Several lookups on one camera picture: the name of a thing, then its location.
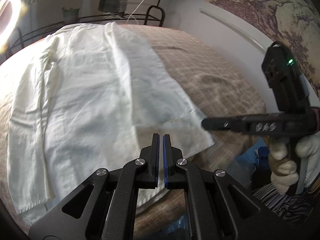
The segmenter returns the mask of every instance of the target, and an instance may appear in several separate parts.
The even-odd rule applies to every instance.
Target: blue fabric
[[[258,149],[258,156],[259,156],[259,163],[260,163],[259,166],[264,170],[270,170],[270,166],[268,162],[269,153],[270,151],[267,146],[263,146]]]
[[[255,150],[259,149],[260,147],[266,147],[263,139],[259,137],[258,141],[250,147],[245,153],[241,154],[240,156],[236,157],[236,160],[239,164],[241,163],[252,163],[254,166],[259,166],[259,158],[257,157]]]

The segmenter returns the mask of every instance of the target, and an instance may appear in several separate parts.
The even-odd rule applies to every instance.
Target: gloved hand
[[[271,183],[279,194],[283,195],[289,187],[299,180],[297,164],[287,158],[285,143],[272,141],[269,145],[268,157],[271,168]],[[307,174],[304,181],[309,187],[320,172],[320,132],[302,138],[296,146],[296,153],[300,158],[308,158]]]

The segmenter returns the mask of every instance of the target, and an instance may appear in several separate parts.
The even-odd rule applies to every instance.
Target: black device
[[[26,236],[0,201],[3,240],[131,240],[139,188],[158,182],[160,138],[140,157],[108,171],[100,168],[57,206],[35,222]],[[163,137],[164,182],[185,192],[190,240],[315,239],[320,203],[293,233],[289,225],[264,206],[224,170],[201,170]]]
[[[264,57],[262,71],[273,90],[280,113],[210,117],[202,121],[202,127],[282,138],[287,145],[288,158],[296,162],[299,174],[299,181],[286,194],[300,194],[304,189],[308,160],[300,159],[295,147],[302,137],[319,131],[319,109],[310,107],[304,76],[284,44],[278,41],[271,44]]]

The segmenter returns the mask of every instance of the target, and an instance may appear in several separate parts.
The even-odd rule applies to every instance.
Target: brown blanket
[[[207,116],[265,112],[264,103],[254,88],[231,63],[209,46],[176,30],[137,25],[123,25],[123,27],[149,41],[169,74]],[[13,88],[12,82],[7,81],[13,80],[15,75],[15,71],[2,69],[0,66],[0,198],[17,224],[28,232],[28,227],[16,214],[12,204],[6,171],[8,120]],[[200,168],[209,171],[225,167],[254,141],[253,137],[231,132],[212,134],[217,141],[216,144],[197,154],[193,159]],[[183,192],[170,191],[157,203],[137,215],[135,238],[154,232],[176,220],[184,211]]]

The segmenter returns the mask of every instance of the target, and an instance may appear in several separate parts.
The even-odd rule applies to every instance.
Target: wrinkled white cloth
[[[185,158],[214,144],[203,113],[137,34],[115,23],[77,24],[42,44],[21,62],[9,120],[8,184],[26,223],[96,169],[137,158],[154,132],[169,133]],[[166,193],[159,167],[158,188],[139,190],[140,211]]]

